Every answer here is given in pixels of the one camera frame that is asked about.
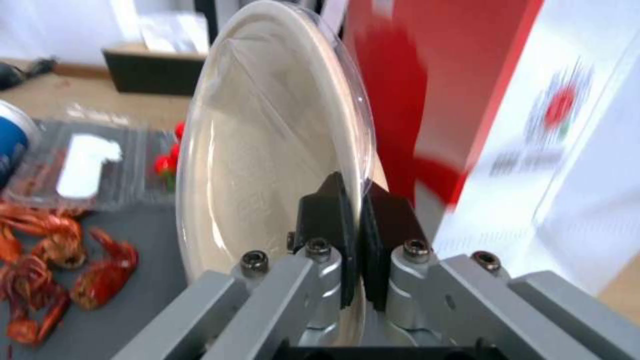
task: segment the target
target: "red crayfish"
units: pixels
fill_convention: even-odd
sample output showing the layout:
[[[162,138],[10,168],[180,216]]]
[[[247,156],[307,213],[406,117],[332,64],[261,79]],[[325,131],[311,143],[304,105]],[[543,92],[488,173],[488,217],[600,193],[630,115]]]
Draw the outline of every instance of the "red crayfish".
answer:
[[[13,235],[11,228],[0,224],[0,260],[13,264],[22,255],[22,244]]]
[[[70,211],[75,215],[80,211]],[[60,216],[67,211],[42,211],[22,208],[8,204],[0,205],[0,222],[23,233],[45,238],[36,245],[31,253],[45,263],[54,263],[62,268],[77,268],[86,259],[86,251],[82,242],[82,227],[73,218]],[[0,242],[14,244],[3,231]],[[15,253],[9,249],[16,249],[15,244],[0,247],[0,258],[11,259]]]
[[[108,256],[91,264],[71,291],[71,299],[86,310],[108,302],[122,289],[138,266],[138,251],[131,244],[117,243],[100,229],[90,229],[89,233],[102,245]]]
[[[21,257],[2,269],[0,297],[9,301],[10,321],[7,336],[27,345],[47,338],[70,304],[65,288],[56,283],[47,265],[36,256]],[[37,311],[49,305],[41,325],[29,318],[29,309]]]

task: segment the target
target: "white label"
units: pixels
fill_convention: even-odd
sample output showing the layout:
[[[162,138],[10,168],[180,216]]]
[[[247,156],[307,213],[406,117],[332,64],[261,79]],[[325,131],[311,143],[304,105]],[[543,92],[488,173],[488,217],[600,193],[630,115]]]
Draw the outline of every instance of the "white label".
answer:
[[[71,199],[89,199],[98,193],[102,164],[122,160],[120,144],[91,134],[75,134],[69,142],[56,190]]]
[[[373,12],[391,19],[394,14],[394,2],[395,0],[374,0]]]
[[[324,2],[320,16],[331,31],[329,34],[324,34],[326,38],[331,39],[335,36],[334,34],[340,32],[348,2],[347,0],[327,0]]]

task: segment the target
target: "white wall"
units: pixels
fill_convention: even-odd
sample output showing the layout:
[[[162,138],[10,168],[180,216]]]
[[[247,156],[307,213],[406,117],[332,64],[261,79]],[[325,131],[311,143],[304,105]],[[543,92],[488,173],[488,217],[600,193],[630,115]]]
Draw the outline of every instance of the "white wall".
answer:
[[[240,2],[239,0],[215,0],[215,2],[216,21],[218,22],[218,32],[220,32],[231,16],[240,9]]]
[[[189,10],[193,0],[0,1],[0,58],[104,65],[103,47],[140,39],[136,5],[141,13]]]

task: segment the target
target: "printed logo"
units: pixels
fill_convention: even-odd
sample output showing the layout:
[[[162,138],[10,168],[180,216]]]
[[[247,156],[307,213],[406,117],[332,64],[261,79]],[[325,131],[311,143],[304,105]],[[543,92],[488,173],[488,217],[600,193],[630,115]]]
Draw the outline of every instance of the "printed logo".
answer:
[[[576,63],[572,70],[555,74],[538,97],[527,121],[527,143],[561,143],[572,128],[591,84],[591,72]]]

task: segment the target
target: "transparent dome lid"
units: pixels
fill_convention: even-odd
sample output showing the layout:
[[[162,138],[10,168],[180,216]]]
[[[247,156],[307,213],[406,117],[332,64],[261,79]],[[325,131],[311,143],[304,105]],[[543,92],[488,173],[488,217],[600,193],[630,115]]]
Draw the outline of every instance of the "transparent dome lid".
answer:
[[[249,250],[286,255],[298,201],[335,171],[357,224],[374,149],[369,103],[340,40],[301,8],[245,6],[211,47],[182,139],[177,223],[189,280],[229,273]],[[356,297],[344,326],[341,315],[340,343],[358,341],[363,304]]]

